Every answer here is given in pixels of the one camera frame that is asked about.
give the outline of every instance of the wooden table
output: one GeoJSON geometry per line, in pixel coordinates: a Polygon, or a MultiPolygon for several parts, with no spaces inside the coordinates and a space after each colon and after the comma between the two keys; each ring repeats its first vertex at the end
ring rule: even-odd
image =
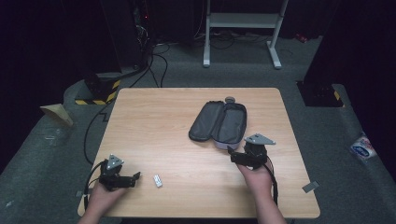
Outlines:
{"type": "MultiPolygon", "coordinates": [[[[125,161],[121,175],[141,172],[135,188],[109,217],[255,217],[245,180],[226,150],[212,140],[193,142],[188,132],[208,101],[233,96],[247,108],[245,136],[261,133],[275,166],[278,205],[284,217],[319,216],[280,92],[272,88],[169,88],[120,90],[94,164],[110,154],[125,161]],[[157,188],[158,175],[163,186],[157,188]]],[[[245,141],[238,151],[243,152],[245,141]]],[[[99,176],[96,172],[92,178],[99,176]]],[[[83,202],[78,213],[84,213],[83,202]]]]}

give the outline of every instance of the white metal stand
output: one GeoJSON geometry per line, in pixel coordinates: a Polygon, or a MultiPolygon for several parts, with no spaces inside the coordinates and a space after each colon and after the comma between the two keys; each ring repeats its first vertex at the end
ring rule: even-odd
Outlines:
{"type": "Polygon", "coordinates": [[[267,41],[274,67],[282,67],[275,50],[275,43],[285,16],[289,0],[284,0],[279,13],[252,14],[252,13],[211,13],[210,0],[207,0],[206,29],[204,48],[204,67],[210,66],[210,28],[211,27],[241,27],[241,28],[272,28],[274,29],[271,41],[267,41]]]}

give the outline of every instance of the black stand base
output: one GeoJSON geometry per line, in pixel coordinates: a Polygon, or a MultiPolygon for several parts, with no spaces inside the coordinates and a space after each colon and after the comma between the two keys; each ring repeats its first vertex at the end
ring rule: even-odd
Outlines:
{"type": "Polygon", "coordinates": [[[331,85],[306,84],[297,82],[306,106],[342,107],[340,95],[331,85]]]}
{"type": "Polygon", "coordinates": [[[117,88],[120,81],[106,81],[101,82],[100,87],[96,88],[95,93],[92,93],[87,84],[83,82],[81,89],[75,98],[78,105],[106,105],[109,104],[116,96],[117,88]]]}

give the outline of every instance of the gray carpet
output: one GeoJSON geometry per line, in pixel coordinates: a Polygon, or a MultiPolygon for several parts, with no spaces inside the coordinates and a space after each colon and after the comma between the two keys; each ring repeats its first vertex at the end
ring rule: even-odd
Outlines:
{"type": "MultiPolygon", "coordinates": [[[[282,94],[290,122],[315,189],[320,217],[297,219],[295,223],[396,223],[396,186],[381,160],[372,158],[362,164],[348,147],[362,129],[342,85],[334,85],[345,107],[306,107],[296,86],[303,80],[320,39],[305,44],[278,39],[276,49],[282,69],[275,70],[263,42],[236,41],[226,49],[214,49],[210,68],[202,67],[202,47],[171,45],[157,47],[167,60],[163,87],[275,87],[282,94]]],[[[216,47],[229,42],[215,41],[216,47]]],[[[160,83],[165,62],[154,56],[151,67],[160,83]]],[[[128,88],[139,75],[121,81],[128,88]]],[[[0,177],[0,223],[76,223],[79,198],[91,166],[84,159],[87,128],[102,105],[76,105],[82,81],[64,94],[64,104],[75,124],[59,127],[43,118],[33,128],[20,151],[0,177]]],[[[155,88],[150,72],[134,85],[155,88]]],[[[105,112],[111,113],[112,105],[105,112]]],[[[104,116],[92,123],[87,136],[87,154],[93,161],[106,129],[104,116]]],[[[210,223],[226,223],[211,220],[210,223]]],[[[101,223],[120,223],[120,218],[103,218],[101,223]]],[[[132,223],[209,223],[187,219],[135,219],[132,223]]]]}

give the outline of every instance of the hand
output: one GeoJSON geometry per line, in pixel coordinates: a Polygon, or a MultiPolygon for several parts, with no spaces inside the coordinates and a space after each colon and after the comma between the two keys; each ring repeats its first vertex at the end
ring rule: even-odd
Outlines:
{"type": "Polygon", "coordinates": [[[79,223],[98,223],[101,216],[103,216],[126,191],[127,189],[108,191],[104,185],[96,181],[90,196],[88,208],[79,223]]]}
{"type": "Polygon", "coordinates": [[[250,170],[246,166],[236,164],[239,171],[245,178],[247,187],[253,194],[254,198],[272,198],[271,188],[272,179],[268,171],[262,166],[256,170],[250,170]]]}

